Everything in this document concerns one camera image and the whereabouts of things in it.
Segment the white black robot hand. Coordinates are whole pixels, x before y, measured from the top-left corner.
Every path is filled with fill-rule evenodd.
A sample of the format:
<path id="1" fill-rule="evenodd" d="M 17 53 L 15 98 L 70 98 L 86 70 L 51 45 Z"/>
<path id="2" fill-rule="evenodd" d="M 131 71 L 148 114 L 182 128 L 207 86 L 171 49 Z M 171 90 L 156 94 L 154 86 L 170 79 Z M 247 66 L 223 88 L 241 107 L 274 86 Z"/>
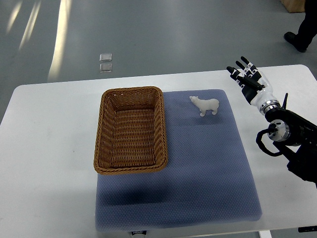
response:
<path id="1" fill-rule="evenodd" d="M 273 108 L 279 108 L 280 102 L 273 96 L 273 87 L 266 76 L 245 57 L 236 61 L 240 69 L 227 66 L 230 77 L 239 85 L 246 101 L 257 107 L 262 115 Z"/>

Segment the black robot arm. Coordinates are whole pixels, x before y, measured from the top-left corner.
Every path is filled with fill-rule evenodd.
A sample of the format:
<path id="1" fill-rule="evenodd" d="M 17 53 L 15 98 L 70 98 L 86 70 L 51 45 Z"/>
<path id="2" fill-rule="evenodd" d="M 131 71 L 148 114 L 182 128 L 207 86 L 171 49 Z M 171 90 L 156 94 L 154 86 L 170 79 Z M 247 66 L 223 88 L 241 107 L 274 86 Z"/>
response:
<path id="1" fill-rule="evenodd" d="M 317 182 L 317 126 L 283 104 L 269 100 L 261 104 L 260 112 L 269 122 L 267 129 L 257 134 L 256 143 L 272 157 L 283 155 L 290 172 L 304 181 Z"/>

